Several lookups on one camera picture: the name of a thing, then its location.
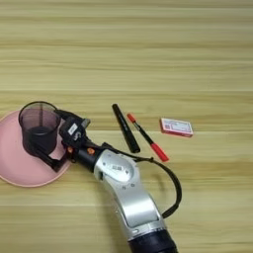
wooden table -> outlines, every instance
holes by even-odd
[[[111,108],[119,103],[182,182],[183,202],[166,220],[180,252],[252,252],[252,8],[251,0],[1,0],[0,115],[46,100],[90,118],[95,142],[127,151]],[[160,117],[190,121],[194,137],[162,134]],[[165,210],[173,185],[149,164],[140,171]],[[78,165],[42,188],[0,182],[0,247],[129,252],[111,199]]]

pink plate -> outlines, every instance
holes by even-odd
[[[15,186],[38,187],[49,184],[59,178],[69,167],[67,161],[59,172],[55,173],[40,159],[28,154],[23,148],[19,112],[11,113],[0,121],[0,178]],[[50,155],[59,159],[64,154],[60,143]]]

black cable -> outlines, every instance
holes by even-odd
[[[92,142],[91,143],[87,143],[86,142],[86,146],[94,147],[94,148],[99,148],[99,149],[102,149],[102,150],[109,149],[109,150],[111,150],[113,152],[120,153],[120,154],[123,154],[125,156],[128,156],[128,157],[132,158],[135,162],[146,161],[146,162],[154,163],[157,166],[161,167],[169,175],[169,177],[171,178],[172,182],[174,183],[175,190],[176,190],[176,202],[174,203],[174,205],[172,205],[168,210],[166,210],[162,214],[163,218],[169,217],[179,207],[179,204],[182,201],[182,187],[181,187],[181,184],[180,184],[180,181],[179,181],[178,177],[175,175],[175,173],[171,169],[169,169],[168,167],[166,167],[162,163],[157,162],[156,160],[154,160],[153,157],[151,157],[151,158],[140,157],[140,156],[128,154],[128,153],[125,153],[123,151],[117,150],[117,149],[115,149],[115,148],[113,148],[111,146],[107,146],[107,147],[98,146],[98,145],[96,145],[96,144],[94,144]]]

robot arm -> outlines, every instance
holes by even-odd
[[[154,201],[140,182],[132,159],[105,150],[95,165],[94,174],[113,196],[128,241],[140,234],[166,229]]]
[[[133,253],[176,253],[163,217],[144,190],[136,163],[106,149],[94,167],[115,201],[116,213]]]

